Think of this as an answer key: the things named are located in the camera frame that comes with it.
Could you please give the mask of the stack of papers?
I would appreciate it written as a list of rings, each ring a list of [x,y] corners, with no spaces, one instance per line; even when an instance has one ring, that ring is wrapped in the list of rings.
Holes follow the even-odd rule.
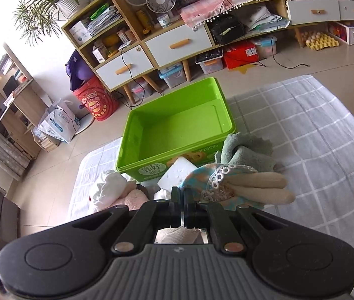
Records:
[[[109,5],[87,25],[87,31],[93,37],[121,19],[122,15],[117,7]]]

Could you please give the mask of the wooden shelf cabinet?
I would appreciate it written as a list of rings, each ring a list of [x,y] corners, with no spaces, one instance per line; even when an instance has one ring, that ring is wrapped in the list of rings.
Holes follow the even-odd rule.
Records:
[[[88,24],[108,6],[117,7],[121,20],[91,36]],[[139,76],[152,69],[152,64],[138,43],[138,39],[145,37],[145,29],[125,0],[94,0],[72,16],[62,30],[109,92],[123,89],[134,105],[128,83],[143,78],[157,93],[162,93],[150,73]]]

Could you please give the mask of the white cloth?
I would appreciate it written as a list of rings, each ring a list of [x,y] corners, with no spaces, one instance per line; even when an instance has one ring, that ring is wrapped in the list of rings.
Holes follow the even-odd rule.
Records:
[[[117,171],[103,171],[93,185],[91,200],[97,208],[107,207],[122,195],[126,186],[127,179]]]

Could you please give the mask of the small white desk fan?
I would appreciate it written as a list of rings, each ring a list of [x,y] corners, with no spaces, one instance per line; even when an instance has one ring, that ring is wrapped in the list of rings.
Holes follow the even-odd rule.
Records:
[[[175,4],[176,0],[146,0],[148,9],[160,16],[169,16]]]

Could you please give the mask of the long wooden tv stand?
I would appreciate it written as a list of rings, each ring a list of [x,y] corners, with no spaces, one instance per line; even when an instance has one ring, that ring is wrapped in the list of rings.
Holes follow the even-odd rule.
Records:
[[[270,0],[292,26],[354,20],[354,0]]]

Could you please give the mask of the green plastic bin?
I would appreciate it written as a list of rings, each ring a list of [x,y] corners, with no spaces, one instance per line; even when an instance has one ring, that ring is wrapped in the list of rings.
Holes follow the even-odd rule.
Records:
[[[200,167],[214,161],[235,130],[217,79],[204,78],[129,113],[116,169],[145,182],[161,177],[178,157]]]

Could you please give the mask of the small clear storage box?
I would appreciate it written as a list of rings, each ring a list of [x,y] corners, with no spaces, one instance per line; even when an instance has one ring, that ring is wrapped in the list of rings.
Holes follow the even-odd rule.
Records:
[[[136,80],[129,82],[127,85],[136,104],[139,104],[143,99],[148,98],[153,94],[153,88],[143,78],[137,78]]]

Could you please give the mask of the grey checked tablecloth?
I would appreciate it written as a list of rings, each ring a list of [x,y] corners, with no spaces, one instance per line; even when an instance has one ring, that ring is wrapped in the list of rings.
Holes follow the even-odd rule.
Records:
[[[354,116],[310,75],[228,99],[237,129],[269,140],[296,200],[268,212],[354,247]]]

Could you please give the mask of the white paper shopping bag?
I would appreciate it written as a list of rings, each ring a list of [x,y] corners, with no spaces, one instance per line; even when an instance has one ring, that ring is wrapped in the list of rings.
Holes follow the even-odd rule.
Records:
[[[80,121],[69,108],[71,102],[59,99],[44,112],[37,129],[61,142],[70,143],[80,128]]]

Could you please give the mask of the red printed bucket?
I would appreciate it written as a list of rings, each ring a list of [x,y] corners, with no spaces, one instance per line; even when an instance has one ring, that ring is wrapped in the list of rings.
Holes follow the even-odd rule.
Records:
[[[84,81],[81,87],[72,93],[97,121],[108,119],[120,106],[117,98],[108,91],[97,76]]]

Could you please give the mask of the black bag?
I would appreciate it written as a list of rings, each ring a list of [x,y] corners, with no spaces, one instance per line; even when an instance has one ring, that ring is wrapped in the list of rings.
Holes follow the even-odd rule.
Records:
[[[209,25],[209,30],[219,45],[230,44],[246,33],[244,25],[232,14],[220,15]]]

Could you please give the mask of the white patterned box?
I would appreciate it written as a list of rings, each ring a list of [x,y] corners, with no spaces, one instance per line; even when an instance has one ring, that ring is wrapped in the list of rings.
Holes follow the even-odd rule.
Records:
[[[330,22],[327,29],[331,35],[349,46],[354,46],[354,22]]]

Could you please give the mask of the yellow egg tray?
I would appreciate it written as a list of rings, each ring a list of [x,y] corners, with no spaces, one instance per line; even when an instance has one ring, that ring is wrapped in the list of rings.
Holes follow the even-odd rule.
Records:
[[[320,51],[325,48],[338,47],[339,41],[324,32],[305,31],[300,34],[305,46],[311,50]]]

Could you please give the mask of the plaid dress rabbit doll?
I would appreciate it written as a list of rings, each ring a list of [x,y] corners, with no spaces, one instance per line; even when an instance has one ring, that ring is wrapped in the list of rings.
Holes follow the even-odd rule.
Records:
[[[221,204],[226,210],[239,205],[263,209],[265,205],[288,205],[296,196],[287,189],[280,173],[259,172],[244,164],[206,164],[191,172],[180,190],[194,201]]]

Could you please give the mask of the green terry towel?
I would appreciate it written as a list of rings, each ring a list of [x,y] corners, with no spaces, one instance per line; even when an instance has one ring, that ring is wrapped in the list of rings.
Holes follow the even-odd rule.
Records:
[[[218,164],[247,165],[258,172],[271,172],[276,166],[272,153],[270,140],[239,132],[227,135],[222,150],[214,158]]]

